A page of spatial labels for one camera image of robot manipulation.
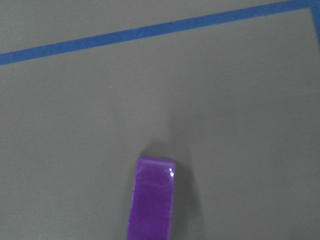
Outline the purple trapezoid block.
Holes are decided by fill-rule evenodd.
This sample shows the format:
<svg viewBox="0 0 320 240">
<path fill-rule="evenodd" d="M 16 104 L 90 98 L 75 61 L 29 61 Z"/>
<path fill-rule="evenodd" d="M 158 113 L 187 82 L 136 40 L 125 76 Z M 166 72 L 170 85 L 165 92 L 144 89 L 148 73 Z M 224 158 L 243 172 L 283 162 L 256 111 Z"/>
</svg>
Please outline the purple trapezoid block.
<svg viewBox="0 0 320 240">
<path fill-rule="evenodd" d="M 141 155 L 137 159 L 127 225 L 128 240 L 168 240 L 172 221 L 176 163 Z"/>
</svg>

